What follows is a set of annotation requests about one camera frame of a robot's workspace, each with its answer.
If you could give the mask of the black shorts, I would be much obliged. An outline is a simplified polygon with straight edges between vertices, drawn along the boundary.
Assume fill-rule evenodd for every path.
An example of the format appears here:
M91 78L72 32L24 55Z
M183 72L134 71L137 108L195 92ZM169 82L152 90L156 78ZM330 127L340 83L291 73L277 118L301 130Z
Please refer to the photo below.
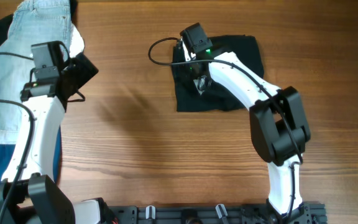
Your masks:
M254 72L260 78L264 77L262 59L255 37L250 35L223 35L212 37L211 41L214 46L228 47L251 72ZM232 111L244 107L244 104L231 93L232 90L238 90L239 85L230 80L229 75L236 75L236 81L240 77L247 77L236 68L230 68L226 72L221 69L213 71L212 77L217 80L212 81L210 88L204 93L198 93L193 84L190 85L190 88L187 88L178 82L179 66L173 66L172 73L178 112Z

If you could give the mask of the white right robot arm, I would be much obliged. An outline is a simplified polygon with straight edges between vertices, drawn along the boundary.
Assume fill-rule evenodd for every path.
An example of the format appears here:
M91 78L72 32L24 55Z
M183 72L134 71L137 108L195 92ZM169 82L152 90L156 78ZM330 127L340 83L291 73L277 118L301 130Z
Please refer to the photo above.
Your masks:
M252 144L268 165L268 205L278 218L291 219L303 202L299 168L311 137L300 94L265 81L233 51L207 48L194 54L185 46L181 51L192 72L205 72L248 110Z

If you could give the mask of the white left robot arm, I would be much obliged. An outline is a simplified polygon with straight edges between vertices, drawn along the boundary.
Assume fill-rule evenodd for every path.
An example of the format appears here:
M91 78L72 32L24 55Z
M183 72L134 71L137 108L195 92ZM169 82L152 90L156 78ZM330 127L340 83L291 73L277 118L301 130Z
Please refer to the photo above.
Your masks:
M53 179L58 132L69 97L98 69L83 54L35 55L35 80L23 87L24 109L13 157L0 183L0 223L106 223L113 220L105 202L92 198L73 203Z

